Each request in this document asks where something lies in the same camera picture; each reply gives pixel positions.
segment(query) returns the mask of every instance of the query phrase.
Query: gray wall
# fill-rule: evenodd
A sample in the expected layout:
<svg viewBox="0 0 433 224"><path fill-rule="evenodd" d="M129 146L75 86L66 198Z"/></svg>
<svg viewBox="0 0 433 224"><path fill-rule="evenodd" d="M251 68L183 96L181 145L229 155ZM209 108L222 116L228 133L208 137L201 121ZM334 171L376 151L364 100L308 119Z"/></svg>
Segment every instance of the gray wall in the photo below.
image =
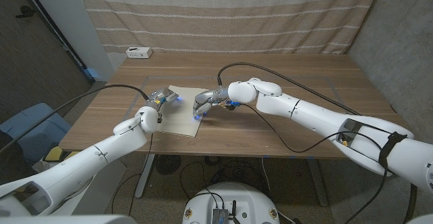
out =
<svg viewBox="0 0 433 224"><path fill-rule="evenodd" d="M416 137L433 143L433 0L375 0L348 50Z"/></svg>
<svg viewBox="0 0 433 224"><path fill-rule="evenodd" d="M417 139L429 143L433 143L432 50L433 0L375 0L348 50ZM380 182L380 176L358 169L351 162L322 162L322 167L336 223L347 219L342 211L353 213L368 201ZM337 175L327 175L327 169ZM363 189L355 179L363 180L359 181ZM341 181L339 188L333 187L336 181ZM400 223L408 195L407 181L389 178L378 199L353 223ZM432 212L432 194L420 190L415 216Z"/></svg>

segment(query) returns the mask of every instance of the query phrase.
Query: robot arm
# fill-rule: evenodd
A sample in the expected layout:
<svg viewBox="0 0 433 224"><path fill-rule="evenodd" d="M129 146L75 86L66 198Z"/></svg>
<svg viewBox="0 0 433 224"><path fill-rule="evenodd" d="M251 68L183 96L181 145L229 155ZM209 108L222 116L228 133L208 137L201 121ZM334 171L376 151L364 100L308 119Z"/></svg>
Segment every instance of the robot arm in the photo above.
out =
<svg viewBox="0 0 433 224"><path fill-rule="evenodd" d="M159 107L177 99L165 88L152 93L134 118L114 127L114 135L42 173L0 186L0 217L49 215L112 161L145 145L161 120ZM27 189L17 194L17 189Z"/></svg>
<svg viewBox="0 0 433 224"><path fill-rule="evenodd" d="M414 185L433 192L433 170L430 168L433 164L433 145L414 140L414 135L399 125L370 116L334 112L286 95L281 92L280 86L255 78L231 83L226 90L233 102L250 103L257 98L256 108L263 113L292 119L322 137L335 134L328 139L332 144L357 164L380 175L384 174L384 167L379 163L381 149L393 132L406 135L386 158L388 169ZM215 101L208 99L201 106L198 103L199 106L194 107L193 112L202 114L213 104L216 104ZM377 142L380 148L362 135Z"/></svg>

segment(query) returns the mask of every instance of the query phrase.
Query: striped curtain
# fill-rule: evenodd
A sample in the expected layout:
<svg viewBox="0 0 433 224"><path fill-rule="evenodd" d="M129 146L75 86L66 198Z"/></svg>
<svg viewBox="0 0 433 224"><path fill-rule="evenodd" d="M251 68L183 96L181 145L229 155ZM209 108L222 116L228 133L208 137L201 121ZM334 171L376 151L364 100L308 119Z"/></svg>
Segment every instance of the striped curtain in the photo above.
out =
<svg viewBox="0 0 433 224"><path fill-rule="evenodd" d="M344 53L373 0L83 2L110 59L122 59L129 46L155 53Z"/></svg>

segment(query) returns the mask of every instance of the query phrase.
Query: black cable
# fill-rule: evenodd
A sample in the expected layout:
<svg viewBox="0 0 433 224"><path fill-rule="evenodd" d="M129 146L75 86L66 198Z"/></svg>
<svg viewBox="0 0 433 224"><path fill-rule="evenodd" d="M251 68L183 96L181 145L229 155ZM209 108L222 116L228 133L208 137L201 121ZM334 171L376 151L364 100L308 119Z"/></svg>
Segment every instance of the black cable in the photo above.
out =
<svg viewBox="0 0 433 224"><path fill-rule="evenodd" d="M305 149L305 150L301 150L301 151L295 151L295 150L292 150L286 143L285 143L285 141L281 138L281 136L279 136L279 134L278 134L278 132L272 127L272 125L270 125L269 124L269 122L265 119L265 118L263 118L262 117L262 115L260 115L254 108L252 108L251 106L249 106L249 105L246 105L246 104L242 104L243 106L247 106L247 107L249 107L249 108L251 108L253 111L255 111L272 129L273 129L273 131L275 132L275 134L278 136L278 138L280 138L280 140L284 143L284 145L287 147L287 149L289 149L289 150L291 150L291 151L293 151L293 152L297 152L297 153L302 153L302 152L306 152L306 151L308 151L308 150L311 150L312 148L314 148L314 147L316 147L316 146L318 146L320 143L322 143L322 142L324 142L326 139L329 139L330 137L332 137L332 136L335 136L335 135L337 135L337 134L341 134L341 133L355 133L355 134L357 134L357 135L360 135L360 136L364 136L364 137L366 137L367 139L369 139L371 142L373 142L374 144L376 144L376 146L379 148L379 149L382 149L382 147L380 147L380 145L376 142L376 141L374 141L372 138L370 138L370 137L368 137L368 136L366 136L366 135L364 135L364 134L362 134L362 133L358 133L358 132L353 132L353 131L341 131L341 132L337 132L337 133L333 133L333 134L331 134L331 135L329 135L329 136L327 136L327 137L325 137L324 139L322 139L321 141L319 141L319 142L317 142L317 143L315 143L313 146L311 146L311 147L309 147L309 148L307 148L307 149ZM349 222L349 221L352 221L352 219L354 219L361 211L363 211L369 204L371 204L372 202L373 202L373 200L375 200L376 199L376 197L379 195L379 193L381 192L381 190L382 190L382 188L383 188L383 186L384 186L384 184L385 184L385 179L386 179L386 174L388 173L388 169L385 169L385 173L384 173L384 176L383 176L383 178L382 178L382 182L380 183L380 186L379 186L379 188L378 188L378 190L377 190L377 192L375 193L375 195L366 203L366 204L364 204L364 206L362 206L353 216L351 216L350 218L349 218L349 220L347 220L347 222L346 222L346 224Z"/></svg>
<svg viewBox="0 0 433 224"><path fill-rule="evenodd" d="M214 198L214 201L215 201L215 206L216 206L216 208L218 208L217 199L216 199L215 196L214 196L214 195L209 191L209 189L208 189L208 187L207 187L206 179L204 178L204 166L203 166L203 164L202 164L201 162L191 162L191 163L189 163L188 165L186 165L186 166L184 166L184 167L182 168L181 174L179 175L179 180L180 180L180 182L181 182L181 187L182 187L183 192L184 192L185 195L188 197L188 200L191 200L191 198L189 197L189 195L188 195L186 189L183 187L183 183L182 183L182 173L183 173L183 171L184 171L188 166L190 166L190 165L192 165L192 164L194 164L194 163L200 164L200 166L202 166L204 188L205 188L205 189L210 193L210 195L212 195L212 197Z"/></svg>
<svg viewBox="0 0 433 224"><path fill-rule="evenodd" d="M205 194L212 194L212 195L216 195L216 196L218 196L218 197L221 199L221 201L223 202L223 204L224 204L223 197L221 197L219 194L214 193L214 192L208 192L208 193L196 194L195 196L201 196L201 195L205 195Z"/></svg>
<svg viewBox="0 0 433 224"><path fill-rule="evenodd" d="M150 150L151 150L151 148L152 148L152 142L153 142L153 140L154 140L154 134L151 134L151 135L150 135L150 146L149 146L149 151L147 152L147 157L149 157ZM147 159L146 159L146 161L144 162L143 169L146 167L146 164L147 164ZM119 189L122 187L122 185L123 185L126 181L128 181L128 180L131 179L132 177L135 177L135 176L138 176L138 175L141 175L141 173L137 173L137 174L132 175L132 176L130 176L129 178L127 178L125 181L123 181L123 183L121 183L121 184L119 185L119 187L117 188L117 190L114 192L113 201L111 202L111 213L112 213L112 214L114 214L114 212L113 212L113 205L114 205L114 199L116 199L117 192L119 191ZM132 209L133 209L133 203L134 203L134 194L133 194L133 197L132 197L132 200L131 200L131 205L129 206L128 216L131 216L131 211L132 211Z"/></svg>
<svg viewBox="0 0 433 224"><path fill-rule="evenodd" d="M285 143L285 141L283 140L283 138L279 135L279 133L272 127L272 125L262 116L262 115L260 115L254 108L252 108L251 106L249 106L249 105L247 105L247 104L242 104L243 106L247 106L247 107L249 107L249 108L251 108L257 115L259 115L269 126L270 126L270 128L274 131L274 133L278 136L278 138L281 140L281 142L283 142L283 144L287 147L287 149L289 149L289 150L291 150L291 151L293 151L293 152L296 152L296 153L303 153L303 152L307 152L307 151L309 151L309 150L311 150L311 149L313 149L314 147L316 147L316 146L318 146L320 143L322 143L322 142L324 142L326 139L329 139L330 137L332 137L332 136L335 136L335 135L338 135L338 134L341 134L341 133L354 133L354 134L357 134L357 135L360 135L360 136L363 136L363 137L365 137L365 138L367 138L367 139L369 139L371 142L373 142L374 144L376 144L376 146L379 148L379 149L382 149L382 147L380 147L380 145L376 142L376 141L374 141L372 138L370 138L370 137L368 137L368 136L366 136L366 135L364 135L364 134L362 134L362 133L359 133L359 132L354 132L354 131L340 131L340 132L337 132L337 133L333 133L333 134L331 134L331 135L328 135L326 138L324 138L324 139L322 139L321 141L319 141L319 142L317 142L317 143L315 143L314 145L312 145L311 147L309 147L309 148L307 148L307 149L305 149L305 150L293 150L292 148L290 148L286 143Z"/></svg>
<svg viewBox="0 0 433 224"><path fill-rule="evenodd" d="M230 163L232 163L232 162L236 162L236 160L231 160L231 161L229 161L228 163L226 163L226 164L224 164L224 163L220 163L220 165L223 165L224 166L224 168L222 169L223 171L225 170L225 168L237 168L237 166L230 166ZM271 196L271 193L269 192L269 190L265 187L266 186L266 180L265 180L265 177L263 177L263 175L260 173L260 171L258 171L258 170L256 170L254 167L252 167L251 166L251 164L249 163L249 162L241 162L241 164L245 164L246 166L242 166L242 167L244 167L244 168L246 168L246 169L250 169L254 174L256 174L257 176L259 176L259 182L260 182L260 188L261 188L261 192L262 193L265 193L265 195L267 195L271 200L272 200L272 196ZM234 178L234 177L228 177L228 176L225 176L224 175L224 177L226 178L226 179L229 179L229 180L236 180L236 178Z"/></svg>
<svg viewBox="0 0 433 224"><path fill-rule="evenodd" d="M237 65L245 65L245 66L252 66L252 67L255 67L255 68L259 68L259 69L261 69L261 70L264 70L264 71L267 71L267 72L270 72L271 74L274 74L274 75L277 75L278 77L280 77L280 78L282 78L282 79L284 79L284 80L286 80L286 81L288 81L288 82L291 82L292 84L294 84L294 85L297 85L297 86L299 86L299 87L301 87L301 88L303 88L303 89L305 89L305 90L307 90L308 92L310 92L310 93L312 93L312 94L314 94L314 95L316 95L316 96L319 96L320 98L322 98L322 99L324 99L324 100L326 100L327 102L330 102L330 103L332 103L332 104L334 104L334 105L336 105L336 106L338 106L338 107L340 107L340 108L342 108L342 109L345 109L346 111L348 111L348 112L350 112L350 113L352 113L352 114L355 114L355 115L360 115L358 112L356 112L356 111L354 111L353 109L351 109L351 108L349 108L349 107L347 107L347 106L345 106L345 105L343 105L343 104L341 104L341 103L339 103L339 102L336 102L336 101L334 101L333 99L330 99L330 98L328 98L328 97L326 97L326 96L324 96L324 95L322 95L322 94L320 94L319 92L316 92L316 91L314 91L314 90L312 90L312 89L310 89L310 88L308 88L307 86L305 86L305 85L302 85L302 84L300 84L300 83L298 83L298 82L296 82L296 81L294 81L294 80L292 80L292 79L290 79L290 78L288 78L288 77L286 77L286 76L284 76L284 75L282 75L282 74L280 74L280 73L278 73L278 72L276 72L276 71L273 71L273 70L271 70L271 69L268 69L268 68L265 68L265 67L263 67L263 66L259 66L259 65L256 65L256 64L252 64L252 63L248 63L248 62L236 62L236 63L232 63L232 64L229 64L229 65L227 65L227 66L224 66L222 69L220 69L219 70L219 72L218 72L218 76L217 76L217 81L218 81L218 85L223 85L223 82L221 81L221 73L226 69L226 68L229 68L229 67L231 67L231 66L237 66ZM310 150L310 149L312 149L312 148L314 148L315 146L317 146L317 145L319 145L321 142L323 142L323 141L325 141L326 139L328 139L328 138L330 138L330 137L332 137L332 136L334 136L334 135L337 135L337 134L339 134L339 133L356 133L356 134L358 134L358 135L361 135L361 136L364 136L364 137L366 137L366 138L368 138L369 140L371 140L374 144L376 144L376 146L378 146L379 147L379 149L382 149L381 147L380 147L380 145L377 143L377 142L375 142L372 138L369 138L368 136L366 136L366 135L363 135L363 134L361 134L361 133L358 133L358 132L350 132L350 131L343 131L343 132L339 132L339 133L335 133L335 134L333 134L333 135L330 135L330 136L328 136L328 137L326 137L325 139L322 139L321 141L319 141L319 142L317 142L315 145L313 145L313 146L311 146L311 147L309 147L309 148L307 148L307 149L305 149L305 150L303 150L303 151L296 151L296 150L292 150L292 149L290 149L289 147L288 147L288 145L284 142L284 140L279 136L279 134L278 134L278 132L254 109L254 108L252 108L252 107L250 107L249 105L245 105L245 106L248 106L249 108L251 108L251 109L253 109L272 129L273 129L273 131L275 132L275 134L277 134L277 136L280 138L280 140L284 143L284 145L289 149L289 150L291 150L291 151L293 151L293 152L297 152L297 153L302 153L302 152L305 152L305 151L307 151L307 150ZM377 130L381 130L381 131L384 131L383 129L379 129L379 128L376 128L376 127L373 127L373 126L370 126L370 127L372 127L372 128L374 128L374 129L377 129ZM378 192L376 193L376 195L365 205L365 206L363 206L362 207L362 209L361 210L359 210L355 215L353 215L352 217L351 217L351 219L353 218L353 217L355 217L359 212L361 212L368 204L370 204L374 199L375 199L375 197L379 194L379 192L380 192L380 190L382 190L382 187L383 187L383 184L384 184L384 180L385 180L385 177L386 177L386 173L388 172L388 169L385 169L385 175L384 175L384 179L382 180L382 183L381 183L381 187L378 189ZM404 220L404 223L406 223L409 219L411 219L412 218L412 216L413 216L413 211L415 210L415 204L416 204L416 195L417 195L417 187L415 186L415 185L413 185L413 184L411 184L411 195L410 195L410 197L409 197L409 206L408 206L408 209L407 209L407 212L406 212L406 217L405 217L405 220Z"/></svg>
<svg viewBox="0 0 433 224"><path fill-rule="evenodd" d="M355 214L353 214L349 218L349 220L347 220L344 224L347 224L350 221L352 221L361 211L363 211L365 209L365 207L367 207L369 204L371 204L373 202L374 199L376 199L376 197L379 195L380 191L384 187L386 174L388 174L388 169L385 169L384 176L382 177L382 181L380 182L380 186L379 186L378 190L376 191L376 193L374 194L374 196L367 203L365 203Z"/></svg>
<svg viewBox="0 0 433 224"><path fill-rule="evenodd" d="M411 195L409 196L409 205L407 207L406 216L403 223L410 221L413 217L413 212L415 211L415 204L417 202L417 192L418 187L411 183Z"/></svg>
<svg viewBox="0 0 433 224"><path fill-rule="evenodd" d="M106 85L102 88L96 89L94 91L89 91L86 92L80 96L75 97L74 99L70 100L69 102L66 102L65 104L59 106L57 109L55 109L54 111L50 112L47 116L43 117L41 120L37 121L34 125L32 125L30 128L28 128L27 130L25 130L23 133L21 133L19 136L17 136L14 140L12 140L11 142L7 143L7 145L5 145L5 147L0 149L0 155L6 150L8 149L8 147L10 147L12 144L14 144L15 142L17 142L18 140L20 140L21 138L23 138L23 136L25 136L27 133L29 133L30 131L32 131L33 129L35 129L37 126L39 126L42 122L44 122L45 120L47 120L48 118L50 118L51 116L53 116L55 113L57 113L59 110L61 110L62 108L64 108L65 106L71 104L72 102L75 102L78 99L81 99L82 97L86 96L86 95L90 95L91 93L95 93L96 91L100 91L102 89L107 89L107 88L111 88L111 87L125 87L125 88L129 88L129 89L134 89L138 92L140 92L141 96L143 96L143 98L145 100L148 100L149 97L141 90L138 89L134 86L130 86L130 85Z"/></svg>
<svg viewBox="0 0 433 224"><path fill-rule="evenodd" d="M126 183L129 179L132 179L133 177L140 176L140 175L141 175L141 173L138 173L138 174L134 174L134 175L128 177L125 181L123 181L123 182L122 182L122 183L117 187L116 191L114 192L113 201L111 202L111 213L112 213L112 214L114 214L114 200L116 199L116 195L117 195L117 192L119 191L119 189L120 189L120 188L123 186L123 184Z"/></svg>
<svg viewBox="0 0 433 224"><path fill-rule="evenodd" d="M350 113L352 113L352 114L354 114L354 115L360 115L358 112L356 112L356 111L350 109L349 107L347 107L347 106L345 106L345 105L343 105L343 104L341 104L341 103L339 103L339 102L336 102L336 101L334 101L333 99L328 98L328 97L326 97L326 96L320 94L319 92L316 92L316 91L314 91L314 90L308 88L307 86L302 85L302 84L300 84L300 83L294 81L293 79L290 79L290 78L288 78L288 77L286 77L286 76L284 76L284 75L282 75L282 74L280 74L280 73L278 73L278 72L276 72L276 71L273 71L273 70L271 70L271 69L269 69L269 68L265 68L265 67L263 67L263 66L259 66L259 65L257 65L257 64L252 64L252 63L249 63L249 62L235 62L235 63L229 64L229 65L223 67L222 69L220 69L219 72L218 72L218 76L217 76L218 85L220 85L220 86L223 85L223 82L221 82L221 73L222 73L226 68L229 68L229 67L231 67L231 66L237 66L237 65L252 66L252 67L260 68L261 70L265 70L265 71L267 71L267 72L270 72L271 74L277 75L278 77L280 77L280 78L282 78L282 79L284 79L284 80L286 80L286 81L289 81L289 82L291 82L292 84L294 84L294 85L296 85L296 86L298 86L298 87L301 87L301 88L305 89L306 91L308 91L308 92L310 92L310 93L313 93L314 95L319 96L320 98L324 99L325 101L330 102L330 103L333 103L334 105L336 105L336 106L338 106L338 107L340 107L340 108L343 108L343 109L345 109L346 111L348 111L348 112L350 112Z"/></svg>

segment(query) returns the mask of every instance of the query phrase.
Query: wall outlet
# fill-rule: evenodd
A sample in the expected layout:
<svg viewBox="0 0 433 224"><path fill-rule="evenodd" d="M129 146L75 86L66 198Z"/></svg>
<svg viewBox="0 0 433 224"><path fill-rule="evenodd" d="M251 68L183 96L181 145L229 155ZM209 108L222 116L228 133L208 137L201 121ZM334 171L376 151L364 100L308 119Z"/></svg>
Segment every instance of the wall outlet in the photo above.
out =
<svg viewBox="0 0 433 224"><path fill-rule="evenodd" d="M128 58L149 58L151 54L150 47L130 47L127 49Z"/></svg>

